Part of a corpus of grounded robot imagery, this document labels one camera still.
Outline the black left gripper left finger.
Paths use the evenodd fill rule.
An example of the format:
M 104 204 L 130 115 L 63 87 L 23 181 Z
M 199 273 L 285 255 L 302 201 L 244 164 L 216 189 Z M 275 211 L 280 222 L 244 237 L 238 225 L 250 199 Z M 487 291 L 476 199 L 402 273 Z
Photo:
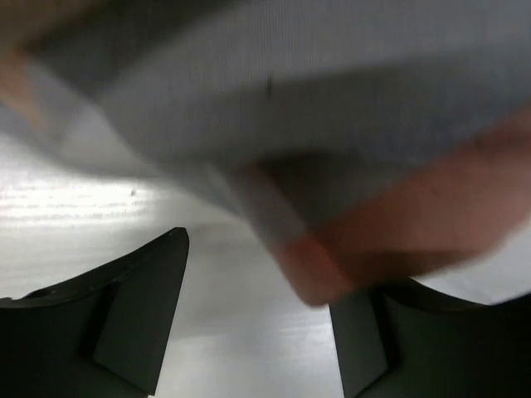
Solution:
M 183 283 L 175 228 L 132 253 L 1 301 L 4 397 L 150 397 Z

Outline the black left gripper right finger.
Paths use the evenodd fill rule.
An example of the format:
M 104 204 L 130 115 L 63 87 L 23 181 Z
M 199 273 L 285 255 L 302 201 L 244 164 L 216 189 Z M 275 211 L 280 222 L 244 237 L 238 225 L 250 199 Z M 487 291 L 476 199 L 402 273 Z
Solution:
M 530 297 L 496 305 L 411 279 L 329 307 L 346 397 L 528 397 Z

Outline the orange grey checked pillowcase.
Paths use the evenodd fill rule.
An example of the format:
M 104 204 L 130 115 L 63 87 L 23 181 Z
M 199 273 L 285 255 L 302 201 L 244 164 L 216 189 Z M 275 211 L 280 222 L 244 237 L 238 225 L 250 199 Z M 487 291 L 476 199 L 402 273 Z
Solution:
M 243 216 L 311 305 L 530 291 L 527 1 L 4 1 L 1 130 Z

